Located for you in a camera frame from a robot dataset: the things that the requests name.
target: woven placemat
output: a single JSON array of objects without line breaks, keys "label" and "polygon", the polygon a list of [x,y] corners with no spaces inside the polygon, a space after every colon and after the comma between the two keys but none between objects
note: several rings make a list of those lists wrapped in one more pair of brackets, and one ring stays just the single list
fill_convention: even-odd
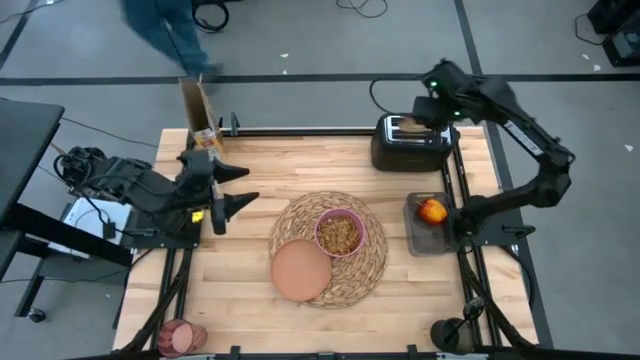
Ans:
[{"label": "woven placemat", "polygon": [[269,239],[269,256],[287,241],[315,241],[316,221],[329,209],[349,209],[362,219],[367,231],[362,248],[346,258],[331,259],[331,282],[318,297],[306,304],[323,309],[339,309],[364,299],[380,282],[387,265],[387,242],[382,225],[365,204],[340,192],[307,194],[287,206],[276,221]]}]

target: jeans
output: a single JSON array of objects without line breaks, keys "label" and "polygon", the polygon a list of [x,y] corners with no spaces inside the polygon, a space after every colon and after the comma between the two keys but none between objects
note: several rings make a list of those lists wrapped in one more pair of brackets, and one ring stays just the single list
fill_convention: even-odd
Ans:
[{"label": "jeans", "polygon": [[191,0],[121,0],[121,4],[129,27],[149,45],[189,75],[196,76],[205,68],[207,54],[200,48],[191,18]]}]

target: butcher block tabletop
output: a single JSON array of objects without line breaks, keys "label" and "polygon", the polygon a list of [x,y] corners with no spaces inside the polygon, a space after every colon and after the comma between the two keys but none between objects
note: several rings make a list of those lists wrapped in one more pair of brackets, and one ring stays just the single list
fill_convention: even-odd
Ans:
[{"label": "butcher block tabletop", "polygon": [[[458,130],[471,194],[497,193],[483,128]],[[186,138],[186,129],[163,131],[156,171],[170,179],[178,174],[176,157]],[[455,254],[411,256],[402,209],[410,192],[444,191],[440,172],[380,172],[371,166],[367,136],[235,137],[225,138],[224,145],[226,162],[250,168],[251,174],[221,190],[258,191],[260,197],[231,219],[226,235],[214,235],[208,218],[203,222],[184,312],[185,320],[209,332],[198,352],[228,353],[232,345],[241,346],[243,353],[404,352],[408,344],[419,351],[437,350],[429,339],[431,325],[462,316],[458,262]],[[345,309],[285,300],[269,280],[267,241],[278,215],[296,198],[321,190],[358,197],[375,213],[388,243],[382,281],[367,298]],[[166,250],[156,249],[132,269],[114,348],[127,344],[156,306],[165,256]],[[176,270],[180,258],[178,254]],[[484,259],[494,300],[520,333],[536,342],[518,264],[495,247],[484,248]],[[173,313],[170,309],[165,320]],[[486,321],[481,326],[488,344]]]}]

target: gray floor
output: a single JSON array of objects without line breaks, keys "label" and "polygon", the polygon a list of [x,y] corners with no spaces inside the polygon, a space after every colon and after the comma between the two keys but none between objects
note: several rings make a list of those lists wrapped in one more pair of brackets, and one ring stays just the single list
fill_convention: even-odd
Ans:
[{"label": "gray floor", "polygon": [[[26,0],[7,0],[0,18]],[[638,72],[612,68],[602,49],[573,36],[573,18],[593,0],[466,0],[485,73],[590,74]],[[364,20],[325,0],[245,0],[230,6],[224,33],[202,35],[203,47],[225,62],[230,75],[390,73],[428,70],[440,58],[466,70],[469,61],[449,0],[396,0],[380,19]],[[3,45],[17,19],[0,25]],[[597,37],[588,23],[581,33]],[[595,72],[593,65],[601,70]],[[174,76],[182,70],[155,53],[122,24],[115,0],[68,0],[38,10],[29,20],[0,77]],[[373,125],[379,112],[364,82],[225,84],[210,87],[218,115],[236,112],[249,126]],[[640,85],[632,82],[516,83],[525,110],[562,137],[578,156],[574,185],[555,209],[526,208],[526,223],[540,288],[557,348],[640,354],[635,306],[633,180],[640,162]],[[380,101],[408,110],[418,84],[380,84]],[[162,128],[183,127],[175,85],[0,87],[0,96],[62,104],[66,116],[122,136],[157,142]],[[511,139],[505,150],[516,184],[535,171]],[[154,151],[63,123],[54,142],[92,145],[107,154],[148,161]],[[636,150],[628,152],[624,145]],[[42,166],[51,169],[52,153]],[[22,201],[59,216],[66,189],[37,170]],[[30,276],[32,258],[18,257],[7,279]],[[82,264],[73,268],[83,273]],[[122,288],[105,284],[46,283],[36,306],[50,320],[32,324],[12,317],[24,284],[0,285],[0,347],[7,358],[67,358],[106,353]]]}]

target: black toaster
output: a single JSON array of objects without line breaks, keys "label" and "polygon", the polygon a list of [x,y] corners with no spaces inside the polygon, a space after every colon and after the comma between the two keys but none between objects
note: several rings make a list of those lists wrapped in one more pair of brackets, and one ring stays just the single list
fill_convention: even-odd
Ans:
[{"label": "black toaster", "polygon": [[405,132],[402,115],[384,115],[371,139],[371,163],[382,171],[439,171],[456,146],[460,133],[452,126]]}]

